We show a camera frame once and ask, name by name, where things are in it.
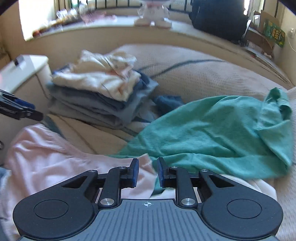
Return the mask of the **light pink pants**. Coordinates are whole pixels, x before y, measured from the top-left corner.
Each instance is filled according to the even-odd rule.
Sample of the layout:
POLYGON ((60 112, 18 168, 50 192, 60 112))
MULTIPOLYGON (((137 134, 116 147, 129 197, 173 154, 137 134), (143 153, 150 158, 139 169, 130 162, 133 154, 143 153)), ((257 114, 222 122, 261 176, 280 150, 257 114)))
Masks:
POLYGON ((1 168, 1 240, 20 237, 12 215, 22 199, 85 171, 103 174, 131 161, 84 153, 42 124, 23 128, 1 168))

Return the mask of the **teal green garment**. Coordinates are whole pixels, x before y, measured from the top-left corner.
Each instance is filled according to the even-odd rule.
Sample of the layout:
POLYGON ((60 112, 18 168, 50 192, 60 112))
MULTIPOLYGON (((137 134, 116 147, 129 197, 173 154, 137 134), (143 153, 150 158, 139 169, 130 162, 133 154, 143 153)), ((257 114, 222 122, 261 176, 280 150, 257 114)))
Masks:
POLYGON ((190 102, 150 123, 116 157, 143 154, 190 172, 207 169, 243 180, 285 176, 293 165, 288 96, 274 88, 262 101, 229 95, 190 102))

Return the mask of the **cream floral patterned garment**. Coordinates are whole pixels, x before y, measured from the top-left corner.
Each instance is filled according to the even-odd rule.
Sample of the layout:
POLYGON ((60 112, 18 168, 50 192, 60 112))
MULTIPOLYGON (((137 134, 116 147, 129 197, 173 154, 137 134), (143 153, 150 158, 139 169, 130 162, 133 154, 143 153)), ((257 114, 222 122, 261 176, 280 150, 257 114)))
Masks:
POLYGON ((127 101, 139 83, 133 70, 137 59, 124 51, 106 55, 83 50, 75 63, 53 75, 53 83, 62 87, 97 92, 116 101, 127 101))

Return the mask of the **folded blue-grey clothes stack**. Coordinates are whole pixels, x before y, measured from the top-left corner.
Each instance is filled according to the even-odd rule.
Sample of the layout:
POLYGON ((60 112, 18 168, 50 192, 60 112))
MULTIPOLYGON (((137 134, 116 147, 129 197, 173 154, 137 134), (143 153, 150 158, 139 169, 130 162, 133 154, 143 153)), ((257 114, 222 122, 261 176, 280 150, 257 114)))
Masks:
POLYGON ((49 111, 67 118, 109 128, 122 128, 132 121, 150 123, 155 120, 154 103, 149 99, 158 83, 144 73, 127 102, 102 94, 47 84, 50 94, 49 111))

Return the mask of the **white bedside cabinet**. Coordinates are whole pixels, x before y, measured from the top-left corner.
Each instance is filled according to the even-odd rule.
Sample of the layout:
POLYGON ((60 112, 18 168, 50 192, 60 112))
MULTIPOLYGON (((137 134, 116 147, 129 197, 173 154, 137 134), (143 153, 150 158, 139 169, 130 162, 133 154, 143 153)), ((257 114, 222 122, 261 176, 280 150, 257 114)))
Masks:
MULTIPOLYGON (((41 55, 20 55, 20 64, 11 61, 1 70, 1 89, 33 104, 44 115, 48 113, 49 93, 46 84, 51 81, 48 57, 41 55)), ((15 120, 1 114, 1 165, 4 164, 8 148, 18 132, 37 122, 30 119, 15 120)))

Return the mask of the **dark blue small cloth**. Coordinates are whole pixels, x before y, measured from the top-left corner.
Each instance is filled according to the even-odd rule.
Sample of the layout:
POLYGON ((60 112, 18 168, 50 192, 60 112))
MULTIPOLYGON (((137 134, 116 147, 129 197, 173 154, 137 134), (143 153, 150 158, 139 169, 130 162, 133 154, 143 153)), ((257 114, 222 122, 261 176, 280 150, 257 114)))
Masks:
POLYGON ((160 95, 154 97, 152 100, 155 103, 160 116, 163 116, 184 105, 181 97, 174 95, 160 95))

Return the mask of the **white ribbed sweater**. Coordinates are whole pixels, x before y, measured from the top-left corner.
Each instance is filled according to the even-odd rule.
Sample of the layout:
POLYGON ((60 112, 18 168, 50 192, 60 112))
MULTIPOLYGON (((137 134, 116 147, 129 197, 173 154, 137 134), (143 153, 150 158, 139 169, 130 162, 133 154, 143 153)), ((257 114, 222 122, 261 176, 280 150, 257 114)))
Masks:
POLYGON ((274 200, 278 200, 278 197, 277 197, 277 193, 276 193, 276 190, 275 188, 268 184, 267 182, 265 182, 264 180, 262 179, 255 179, 255 180, 243 180, 243 179, 240 179, 240 178, 237 178, 237 177, 234 177, 234 176, 230 176, 230 175, 226 175, 226 174, 222 174, 223 177, 225 178, 228 178, 232 181, 235 181, 241 185, 244 185, 248 188, 251 188, 253 190, 256 190, 260 193, 263 193, 271 198, 273 198, 274 200))

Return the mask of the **cream striped bed blanket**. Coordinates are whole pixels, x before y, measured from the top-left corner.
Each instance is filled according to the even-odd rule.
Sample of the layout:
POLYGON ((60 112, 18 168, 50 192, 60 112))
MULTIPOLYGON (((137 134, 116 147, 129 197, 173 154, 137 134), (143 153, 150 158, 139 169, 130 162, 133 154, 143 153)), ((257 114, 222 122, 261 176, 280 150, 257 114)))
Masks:
MULTIPOLYGON (((264 100, 270 90, 284 91, 292 108, 293 165, 282 177, 262 179, 272 185, 284 212, 280 240, 295 240, 295 88, 214 56, 185 48, 162 45, 125 45, 119 48, 137 58, 135 68, 159 85, 154 97, 180 96, 184 104, 214 96, 249 96, 264 100)), ((155 120, 161 116, 154 108, 155 120)), ((78 149, 92 154, 116 154, 150 123, 133 121, 122 128, 109 128, 49 113, 44 124, 78 149)))

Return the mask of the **clutter items on windowsill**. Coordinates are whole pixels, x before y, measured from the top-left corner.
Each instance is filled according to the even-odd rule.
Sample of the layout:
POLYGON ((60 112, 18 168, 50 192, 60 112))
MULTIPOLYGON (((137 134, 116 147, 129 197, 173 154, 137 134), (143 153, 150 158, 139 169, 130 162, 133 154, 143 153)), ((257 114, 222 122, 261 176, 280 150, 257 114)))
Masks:
POLYGON ((36 38, 40 35, 60 27, 66 27, 73 24, 84 23, 89 24, 98 20, 112 20, 117 19, 116 15, 108 15, 106 11, 86 10, 78 12, 75 9, 67 11, 65 15, 56 20, 51 20, 47 24, 37 28, 32 32, 32 37, 36 38))

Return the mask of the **black window railing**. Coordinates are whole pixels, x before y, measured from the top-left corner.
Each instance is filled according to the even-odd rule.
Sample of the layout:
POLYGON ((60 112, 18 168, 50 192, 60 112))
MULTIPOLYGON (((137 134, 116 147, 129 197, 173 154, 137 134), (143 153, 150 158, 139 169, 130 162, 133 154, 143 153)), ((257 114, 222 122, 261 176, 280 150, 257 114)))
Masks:
MULTIPOLYGON (((130 0, 85 0, 85 1, 54 1, 55 10, 77 9, 79 5, 87 6, 89 9, 114 9, 114 8, 138 8, 142 5, 142 1, 130 0)), ((193 1, 169 1, 165 6, 172 11, 190 12, 192 10, 193 1)))

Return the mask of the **white mushroom figure toy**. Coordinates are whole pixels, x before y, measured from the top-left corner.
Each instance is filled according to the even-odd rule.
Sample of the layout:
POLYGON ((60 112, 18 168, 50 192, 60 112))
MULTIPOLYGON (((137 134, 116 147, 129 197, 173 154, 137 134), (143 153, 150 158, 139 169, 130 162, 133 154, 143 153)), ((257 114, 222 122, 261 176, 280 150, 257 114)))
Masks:
POLYGON ((154 24, 155 27, 162 29, 170 29, 172 27, 168 10, 171 1, 144 0, 140 2, 142 5, 138 10, 138 19, 134 21, 135 26, 150 27, 154 24))

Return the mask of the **dark backpack on ledge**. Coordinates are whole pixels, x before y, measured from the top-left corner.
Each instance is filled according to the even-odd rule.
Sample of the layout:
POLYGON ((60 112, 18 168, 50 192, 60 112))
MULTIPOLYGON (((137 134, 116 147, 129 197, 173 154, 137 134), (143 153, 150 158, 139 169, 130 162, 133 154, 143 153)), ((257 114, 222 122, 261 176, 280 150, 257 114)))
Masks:
POLYGON ((231 42, 241 41, 247 26, 244 1, 193 1, 189 13, 194 28, 231 42))

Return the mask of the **green printed cardboard box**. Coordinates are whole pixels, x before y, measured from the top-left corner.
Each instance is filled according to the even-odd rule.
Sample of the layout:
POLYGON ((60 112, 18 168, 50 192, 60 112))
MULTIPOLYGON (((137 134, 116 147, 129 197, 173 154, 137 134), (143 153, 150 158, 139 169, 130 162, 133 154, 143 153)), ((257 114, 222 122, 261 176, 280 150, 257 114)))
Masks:
POLYGON ((285 45, 285 32, 270 20, 265 20, 263 24, 263 35, 272 40, 281 48, 285 45))

